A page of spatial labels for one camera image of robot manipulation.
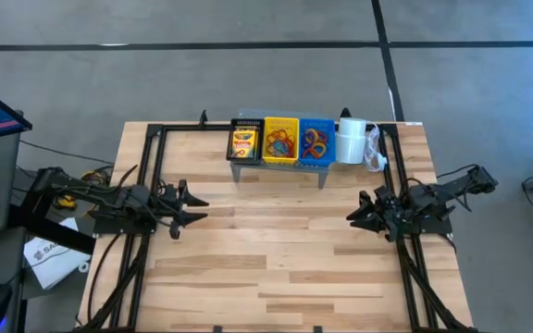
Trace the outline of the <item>yellow plastic basket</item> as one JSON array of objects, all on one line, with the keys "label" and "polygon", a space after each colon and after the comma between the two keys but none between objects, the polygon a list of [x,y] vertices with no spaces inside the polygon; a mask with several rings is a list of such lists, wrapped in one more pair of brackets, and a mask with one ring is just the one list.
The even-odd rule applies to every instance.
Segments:
[{"label": "yellow plastic basket", "polygon": [[299,158],[299,119],[266,117],[263,160],[269,164],[294,165]]}]

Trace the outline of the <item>black aluminium rig frame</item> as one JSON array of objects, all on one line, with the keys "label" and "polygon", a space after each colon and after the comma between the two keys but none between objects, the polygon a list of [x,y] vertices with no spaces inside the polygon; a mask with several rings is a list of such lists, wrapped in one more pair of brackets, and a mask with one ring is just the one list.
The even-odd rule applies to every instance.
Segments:
[{"label": "black aluminium rig frame", "polygon": [[229,125],[129,122],[114,180],[186,179],[207,217],[172,240],[102,236],[72,333],[477,333],[446,234],[388,242],[352,228],[360,191],[435,178],[424,128],[380,125],[387,169],[315,174],[243,168],[233,180]]}]

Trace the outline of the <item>grey perforated metal shelf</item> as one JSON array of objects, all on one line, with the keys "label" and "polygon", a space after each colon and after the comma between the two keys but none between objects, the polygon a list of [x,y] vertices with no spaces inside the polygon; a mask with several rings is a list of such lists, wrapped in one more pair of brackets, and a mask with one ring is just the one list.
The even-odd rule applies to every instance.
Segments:
[{"label": "grey perforated metal shelf", "polygon": [[[241,119],[258,118],[259,116],[301,116],[302,113],[291,111],[267,110],[258,108],[240,108],[238,116]],[[230,160],[229,161],[231,174],[233,180],[238,183],[241,180],[241,173],[243,168],[267,170],[267,171],[284,171],[295,173],[312,173],[318,175],[318,188],[322,190],[325,187],[330,166],[307,166],[296,163],[294,165],[286,164],[268,164],[264,161],[258,163],[246,163]]]}]

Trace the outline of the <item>black plastic basket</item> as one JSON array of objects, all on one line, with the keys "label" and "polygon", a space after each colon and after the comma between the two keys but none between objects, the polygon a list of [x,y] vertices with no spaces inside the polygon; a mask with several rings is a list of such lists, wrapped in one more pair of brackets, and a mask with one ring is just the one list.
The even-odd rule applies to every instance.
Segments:
[{"label": "black plastic basket", "polygon": [[[264,137],[264,126],[265,121],[262,118],[250,118],[250,119],[241,119],[234,118],[230,122],[229,126],[229,140],[227,146],[226,159],[234,160],[239,162],[246,163],[258,163],[262,160],[262,146],[263,146],[263,137]],[[256,150],[254,159],[240,159],[240,158],[231,158],[230,157],[230,146],[232,140],[232,134],[235,130],[255,130],[256,131]]]}]

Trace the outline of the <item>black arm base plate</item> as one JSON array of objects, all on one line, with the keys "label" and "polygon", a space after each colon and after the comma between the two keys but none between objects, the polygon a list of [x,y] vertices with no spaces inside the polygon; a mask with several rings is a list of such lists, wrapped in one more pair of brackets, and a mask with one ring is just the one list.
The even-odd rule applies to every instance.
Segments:
[{"label": "black arm base plate", "polygon": [[411,231],[400,231],[399,234],[447,234],[452,232],[449,215],[454,206],[448,207],[445,202],[423,199],[405,200],[413,209],[413,228]]},{"label": "black arm base plate", "polygon": [[146,235],[154,233],[157,218],[141,205],[126,204],[119,208],[103,206],[88,213],[97,234]]}]

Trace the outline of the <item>yellow green crayon box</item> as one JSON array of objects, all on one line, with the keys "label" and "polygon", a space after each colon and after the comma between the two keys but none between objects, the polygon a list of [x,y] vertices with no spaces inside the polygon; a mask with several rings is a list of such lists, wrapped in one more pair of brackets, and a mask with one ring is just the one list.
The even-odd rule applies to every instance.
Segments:
[{"label": "yellow green crayon box", "polygon": [[256,131],[254,129],[235,130],[232,134],[230,157],[254,159],[256,150]]}]

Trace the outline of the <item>white paper sheet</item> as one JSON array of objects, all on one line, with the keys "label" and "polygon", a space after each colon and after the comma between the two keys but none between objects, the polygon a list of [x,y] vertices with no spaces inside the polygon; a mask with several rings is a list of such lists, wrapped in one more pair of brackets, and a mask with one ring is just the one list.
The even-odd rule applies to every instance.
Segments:
[{"label": "white paper sheet", "polygon": [[24,244],[23,254],[30,270],[44,290],[53,288],[75,270],[87,273],[92,258],[90,254],[39,237]]}]

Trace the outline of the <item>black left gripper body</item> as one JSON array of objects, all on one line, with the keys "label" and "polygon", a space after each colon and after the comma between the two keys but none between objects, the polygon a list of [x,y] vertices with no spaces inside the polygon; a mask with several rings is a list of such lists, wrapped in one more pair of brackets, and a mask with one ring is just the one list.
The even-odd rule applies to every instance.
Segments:
[{"label": "black left gripper body", "polygon": [[188,184],[177,185],[161,183],[156,191],[158,205],[171,213],[173,224],[178,227],[188,225],[187,213],[184,207],[188,205]]}]

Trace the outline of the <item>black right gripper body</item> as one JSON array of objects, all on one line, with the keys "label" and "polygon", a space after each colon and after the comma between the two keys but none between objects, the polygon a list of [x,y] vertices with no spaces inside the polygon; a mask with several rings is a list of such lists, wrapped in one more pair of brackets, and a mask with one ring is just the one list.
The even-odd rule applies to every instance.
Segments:
[{"label": "black right gripper body", "polygon": [[411,231],[413,228],[413,209],[404,198],[397,197],[386,186],[374,190],[376,195],[374,230]]}]

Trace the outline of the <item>black support beam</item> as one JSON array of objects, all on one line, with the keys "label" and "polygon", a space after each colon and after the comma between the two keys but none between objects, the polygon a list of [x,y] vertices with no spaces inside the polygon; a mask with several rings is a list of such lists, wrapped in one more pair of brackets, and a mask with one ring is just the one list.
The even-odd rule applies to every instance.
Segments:
[{"label": "black support beam", "polygon": [[10,228],[23,227],[36,237],[81,253],[92,254],[95,246],[93,237],[47,218],[53,200],[57,197],[56,186],[63,187],[70,180],[72,177],[60,167],[39,169],[22,203],[9,205],[7,225]]}]

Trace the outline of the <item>orange spiral coil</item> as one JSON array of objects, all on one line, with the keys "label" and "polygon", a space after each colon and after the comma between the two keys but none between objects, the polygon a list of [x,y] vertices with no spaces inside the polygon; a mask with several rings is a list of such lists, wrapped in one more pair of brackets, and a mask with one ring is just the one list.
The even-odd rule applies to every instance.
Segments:
[{"label": "orange spiral coil", "polygon": [[313,159],[321,159],[326,154],[327,150],[328,147],[326,144],[317,142],[315,145],[304,149],[302,158],[306,159],[308,155],[311,155]]}]

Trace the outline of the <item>blue plastic basket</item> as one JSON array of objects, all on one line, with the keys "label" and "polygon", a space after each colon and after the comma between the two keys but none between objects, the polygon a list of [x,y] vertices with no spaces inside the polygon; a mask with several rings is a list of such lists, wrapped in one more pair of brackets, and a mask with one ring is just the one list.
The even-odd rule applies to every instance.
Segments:
[{"label": "blue plastic basket", "polygon": [[[311,155],[308,155],[306,159],[302,158],[303,148],[303,136],[307,129],[315,129],[325,131],[328,135],[328,150],[321,159],[313,159]],[[300,152],[299,162],[302,165],[328,167],[330,164],[336,161],[336,128],[335,122],[332,119],[327,118],[301,118],[300,119]]]}]

